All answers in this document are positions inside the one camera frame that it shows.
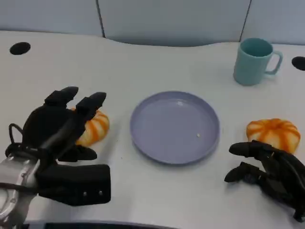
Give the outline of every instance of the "plate rim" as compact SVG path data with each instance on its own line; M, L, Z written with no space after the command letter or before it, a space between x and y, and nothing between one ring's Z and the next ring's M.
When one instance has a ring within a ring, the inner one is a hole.
M139 147L139 144L136 142L135 140L135 137L134 137L134 134L132 133L132 124L134 123L133 120L135 119L135 113L140 109L141 105L144 104L146 101L156 97L156 96L160 96L161 94L172 94L172 93L178 93L178 94L185 94L187 96L192 96L192 97L195 97L196 99L199 99L201 100L203 103L205 103L209 108L210 110L212 111L213 115L215 116L215 119L216 119L216 124L218 125L218 128L217 128L217 132L216 132L216 136L215 136L215 141L213 142L213 144L211 144L211 146L205 150L206 154L204 156L200 156L198 157L197 159L193 159L193 160L190 160L190 161L187 161L187 162L181 162L181 163L175 163L175 162L168 162L168 161L164 161L164 160L160 160L160 159L156 159L154 157L152 157L151 155L145 153L140 147ZM130 131L130 135L131 135L131 138L132 138L132 142L134 144L134 146L137 148L137 150L139 150L142 154L144 154L145 156L149 157L150 159L154 160L154 161L157 161L159 163L162 163L162 164L167 164L167 165L187 165L187 164L191 164L191 163L194 163L194 162L197 162L197 161L200 161L204 158L206 158L207 156L209 156L212 152L215 151L215 149L217 148L218 146L218 143L219 143L219 140L220 140L220 121L219 121L219 118L218 118L218 115L216 113L216 111L213 109L213 107L208 103L206 102L204 99L192 94L192 93L189 93L189 92L183 92L183 91L163 91L163 92L158 92L158 93L155 93L155 94L152 94L151 96L148 96L146 97L145 99L141 100L137 105L136 107L134 108L133 112L132 112L132 115L131 115L131 118L130 118L130 123L129 123L129 131Z

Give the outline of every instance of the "plate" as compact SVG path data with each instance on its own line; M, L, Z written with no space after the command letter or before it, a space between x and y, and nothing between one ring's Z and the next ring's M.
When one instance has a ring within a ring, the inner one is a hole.
M185 92L162 92L134 110L130 132L135 146L148 157L184 165L213 152L219 140L219 120L203 99Z

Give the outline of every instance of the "table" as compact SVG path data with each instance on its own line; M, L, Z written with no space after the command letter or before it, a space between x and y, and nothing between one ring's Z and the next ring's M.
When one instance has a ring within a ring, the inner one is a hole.
M9 48L28 42L24 55ZM241 161L231 144L245 141L252 120L283 118L305 136L305 73L291 59L305 47L275 45L284 61L273 79L243 87L232 77L238 43L217 43L178 48L129 45L100 37L32 32L0 32L0 149L9 144L8 125L23 125L30 112L52 91L69 85L80 88L71 107L97 91L107 92L104 111L111 129L93 148L98 159L78 164L107 163L111 168L112 199L108 204L70 207L36 197L28 222L125 222L157 226L199 228L302 228L293 211L245 183L229 186L227 172ZM158 164L132 145L129 119L135 106L157 92L179 90L206 100L217 112L221 136L209 158L185 167ZM301 140L296 156L305 163Z

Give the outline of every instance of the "orange pumpkin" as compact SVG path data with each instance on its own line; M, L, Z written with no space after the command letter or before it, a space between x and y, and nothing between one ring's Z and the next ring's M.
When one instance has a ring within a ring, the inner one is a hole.
M257 140L293 154L301 135L295 125L279 118L252 121L247 126L249 141Z
M103 112L96 111L93 119L86 122L85 128L85 132L76 141L76 144L88 147L105 138L109 130L109 119Z

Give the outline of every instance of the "mug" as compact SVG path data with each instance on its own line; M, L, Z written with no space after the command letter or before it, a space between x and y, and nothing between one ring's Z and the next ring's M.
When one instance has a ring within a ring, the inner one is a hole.
M279 56L279 61L272 71L266 71L267 65L273 54ZM249 38L244 40L237 53L234 67L234 79L244 86L260 83L265 74L275 75L279 70L283 60L283 54L274 51L272 45L259 38Z

